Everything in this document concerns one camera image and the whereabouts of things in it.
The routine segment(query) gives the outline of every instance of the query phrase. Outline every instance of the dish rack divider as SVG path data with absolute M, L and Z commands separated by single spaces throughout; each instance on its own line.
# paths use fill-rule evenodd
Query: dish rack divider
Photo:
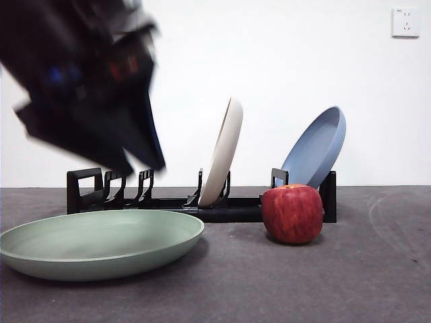
M 80 194 L 79 180 L 94 177 L 93 191 Z M 275 187 L 275 179 L 279 178 L 288 184 L 289 173 L 273 168 L 271 171 L 271 188 Z M 110 182 L 121 179 L 121 187 L 110 196 Z M 337 174 L 330 171 L 319 186 L 319 194 L 323 202 L 323 222 L 337 222 Z M 149 186 L 144 182 L 150 180 Z M 67 172 L 67 214 L 85 211 L 116 210 L 116 209 L 159 209 L 186 213 L 204 222 L 262 222 L 261 198 L 229 197 L 230 172 L 224 181 L 223 189 L 217 201 L 211 207 L 199 207 L 198 200 L 202 189 L 202 168 L 198 173 L 196 191 L 187 198 L 159 199 L 153 197 L 154 170 L 144 170 L 139 173 L 137 194 L 133 198 L 125 198 L 126 177 L 114 171 L 104 174 L 100 168 L 75 170 Z

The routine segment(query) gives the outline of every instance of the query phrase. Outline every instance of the blue plate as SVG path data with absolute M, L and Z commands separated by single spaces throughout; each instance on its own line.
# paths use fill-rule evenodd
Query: blue plate
M 337 160 L 344 137 L 341 109 L 334 106 L 324 111 L 304 131 L 281 167 L 289 171 L 289 183 L 318 188 Z M 282 180 L 275 181 L 276 186 L 282 184 Z

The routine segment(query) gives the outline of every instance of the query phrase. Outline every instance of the electrical outlet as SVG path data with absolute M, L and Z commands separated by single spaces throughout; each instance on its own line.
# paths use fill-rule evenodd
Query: electrical outlet
M 393 8 L 392 37 L 419 37 L 420 17 L 416 8 Z

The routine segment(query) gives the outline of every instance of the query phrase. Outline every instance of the apple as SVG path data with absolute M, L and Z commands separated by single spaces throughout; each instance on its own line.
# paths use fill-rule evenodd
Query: apple
M 315 188 L 303 184 L 272 188 L 263 193 L 262 218 L 275 239 L 304 244 L 322 230 L 322 200 Z

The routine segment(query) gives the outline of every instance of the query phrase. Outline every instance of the table surface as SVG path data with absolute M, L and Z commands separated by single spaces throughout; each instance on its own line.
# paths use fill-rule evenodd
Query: table surface
M 65 214 L 62 188 L 0 194 L 2 232 Z M 337 198 L 338 223 L 304 246 L 262 223 L 206 223 L 186 256 L 124 279 L 45 281 L 2 263 L 1 322 L 431 322 L 431 186 L 339 187 Z

